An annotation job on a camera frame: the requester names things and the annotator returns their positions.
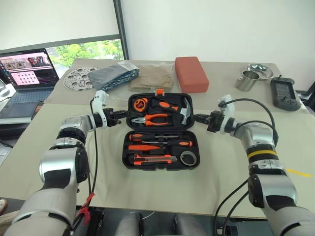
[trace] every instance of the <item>laptop keyboard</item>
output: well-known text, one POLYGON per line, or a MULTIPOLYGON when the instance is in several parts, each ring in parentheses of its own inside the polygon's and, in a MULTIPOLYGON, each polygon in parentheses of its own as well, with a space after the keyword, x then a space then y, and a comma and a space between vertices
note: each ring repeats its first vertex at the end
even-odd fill
POLYGON ((8 104, 24 103, 24 102, 40 102, 44 101, 51 93, 51 90, 32 91, 32 92, 16 92, 9 100, 8 104))

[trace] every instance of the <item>green trees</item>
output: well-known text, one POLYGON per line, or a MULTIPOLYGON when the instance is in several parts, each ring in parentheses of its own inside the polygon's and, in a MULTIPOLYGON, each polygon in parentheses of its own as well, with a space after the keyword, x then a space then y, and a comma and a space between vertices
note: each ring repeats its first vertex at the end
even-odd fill
POLYGON ((55 47, 55 50, 58 56, 50 55, 52 62, 68 67, 76 58, 124 59, 120 40, 64 45, 55 47))

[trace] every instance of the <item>hammer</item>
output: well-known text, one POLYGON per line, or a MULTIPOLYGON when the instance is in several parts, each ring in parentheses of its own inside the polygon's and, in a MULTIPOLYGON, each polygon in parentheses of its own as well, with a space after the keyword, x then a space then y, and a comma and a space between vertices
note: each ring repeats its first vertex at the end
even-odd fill
POLYGON ((160 106, 165 111, 171 111, 171 112, 176 112, 176 113, 182 114, 183 115, 182 124, 186 124, 187 118, 190 116, 190 105, 189 105, 187 98, 184 98, 184 101, 186 104, 185 108, 172 105, 171 103, 168 103, 168 102, 158 101, 156 99, 152 100, 152 106, 153 107, 160 106))

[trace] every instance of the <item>laptop screen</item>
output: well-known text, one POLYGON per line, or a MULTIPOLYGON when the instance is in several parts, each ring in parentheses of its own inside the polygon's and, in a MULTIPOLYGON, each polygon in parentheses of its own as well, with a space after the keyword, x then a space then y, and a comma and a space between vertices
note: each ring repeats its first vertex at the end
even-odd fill
POLYGON ((0 75, 16 90, 53 87, 59 80, 46 49, 0 54, 0 75))

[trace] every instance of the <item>pliers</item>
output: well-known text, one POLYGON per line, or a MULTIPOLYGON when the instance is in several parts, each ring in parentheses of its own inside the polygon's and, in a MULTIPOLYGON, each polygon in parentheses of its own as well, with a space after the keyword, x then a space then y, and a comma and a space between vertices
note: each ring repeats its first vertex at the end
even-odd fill
POLYGON ((134 123, 144 123, 145 126, 151 126, 151 125, 167 125, 168 122, 164 123, 154 123, 150 120, 158 117, 168 117, 168 114, 153 114, 153 115, 145 115, 144 117, 138 117, 135 119, 132 119, 131 122, 134 123))

